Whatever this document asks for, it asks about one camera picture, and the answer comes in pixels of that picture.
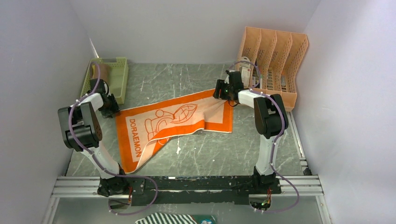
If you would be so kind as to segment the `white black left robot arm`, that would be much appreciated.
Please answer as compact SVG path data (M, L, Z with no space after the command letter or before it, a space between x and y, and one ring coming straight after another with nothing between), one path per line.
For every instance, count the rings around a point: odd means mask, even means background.
M132 188L125 172L103 145L103 133L96 112L104 118L114 118L120 109L107 83L98 78L90 80L91 89L75 104L58 109L63 142L87 157L99 172L97 193L109 197L129 192Z

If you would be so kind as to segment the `white hanging card package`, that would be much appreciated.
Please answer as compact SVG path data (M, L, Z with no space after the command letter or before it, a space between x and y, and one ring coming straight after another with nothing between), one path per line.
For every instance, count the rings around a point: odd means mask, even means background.
M250 64L250 60L248 57L244 56L241 58L239 65L241 67L245 67L245 68L250 68L251 64Z

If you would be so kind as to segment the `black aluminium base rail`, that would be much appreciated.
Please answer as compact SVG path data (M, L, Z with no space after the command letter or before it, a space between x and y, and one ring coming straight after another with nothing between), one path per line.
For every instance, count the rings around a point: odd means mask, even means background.
M181 203L249 204L251 199L267 196L323 196L318 176L286 176L273 184L254 186L250 176L154 176L157 187L143 178L130 178L132 191L108 196L109 199L132 197L133 206Z

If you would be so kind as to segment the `yellow brown bear towel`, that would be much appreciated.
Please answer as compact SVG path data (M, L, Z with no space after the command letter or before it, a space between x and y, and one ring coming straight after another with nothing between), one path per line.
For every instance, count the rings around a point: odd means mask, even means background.
M98 76L105 82L109 82L109 73L111 71L111 67L105 63L99 63L99 66L95 64L91 65L91 75L90 79L96 79Z

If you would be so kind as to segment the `black white striped cloth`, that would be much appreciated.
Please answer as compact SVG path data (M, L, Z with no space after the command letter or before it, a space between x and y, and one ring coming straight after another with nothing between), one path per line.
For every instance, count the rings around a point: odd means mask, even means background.
M190 215L178 215L168 213L153 213L142 219L139 219L135 224L196 224L197 222Z

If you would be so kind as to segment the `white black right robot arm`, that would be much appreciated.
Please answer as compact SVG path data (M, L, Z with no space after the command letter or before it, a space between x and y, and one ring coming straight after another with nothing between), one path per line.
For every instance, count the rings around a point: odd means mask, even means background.
M288 127L283 100L279 94L267 95L245 87L239 71L227 70L226 74L226 80L217 80L213 97L226 100L232 107L246 105L253 108L255 128L260 135L259 157L251 181L236 187L250 185L255 192L264 193L271 184L277 183L278 142Z

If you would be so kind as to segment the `white red stationery box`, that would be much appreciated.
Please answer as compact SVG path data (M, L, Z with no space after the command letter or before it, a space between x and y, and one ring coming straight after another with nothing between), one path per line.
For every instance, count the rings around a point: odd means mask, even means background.
M245 87L249 87L250 86L249 83L250 83L251 69L249 67L241 66L240 72L241 72L241 79L242 79L243 85Z

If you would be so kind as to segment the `orange and cream towel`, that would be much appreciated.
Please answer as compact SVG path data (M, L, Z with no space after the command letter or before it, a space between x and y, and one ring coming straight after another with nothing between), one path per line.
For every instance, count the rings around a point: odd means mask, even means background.
M125 109L115 118L121 166L133 173L171 138L199 130L231 133L233 107L214 90Z

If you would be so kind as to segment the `pink plastic file organizer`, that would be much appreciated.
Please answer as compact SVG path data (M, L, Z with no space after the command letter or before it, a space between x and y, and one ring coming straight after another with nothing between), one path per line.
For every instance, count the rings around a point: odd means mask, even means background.
M296 75L308 49L306 34L245 27L237 54L236 65L248 59L250 78L248 86L268 95L280 94L286 111L291 112L297 100Z

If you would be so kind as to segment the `teal patterned cloth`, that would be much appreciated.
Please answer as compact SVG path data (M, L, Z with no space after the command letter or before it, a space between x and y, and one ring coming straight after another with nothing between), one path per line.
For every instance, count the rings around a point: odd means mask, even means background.
M216 224L214 216L211 215L191 215L192 219L197 224Z

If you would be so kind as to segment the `green perforated plastic basket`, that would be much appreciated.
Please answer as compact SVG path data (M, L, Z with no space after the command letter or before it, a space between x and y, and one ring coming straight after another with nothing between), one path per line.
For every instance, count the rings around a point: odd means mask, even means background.
M126 57L116 58L93 58L89 61L90 68L87 69L80 96L90 90L93 62L106 64L108 69L108 85L110 92L115 96L119 105L124 104L129 66Z

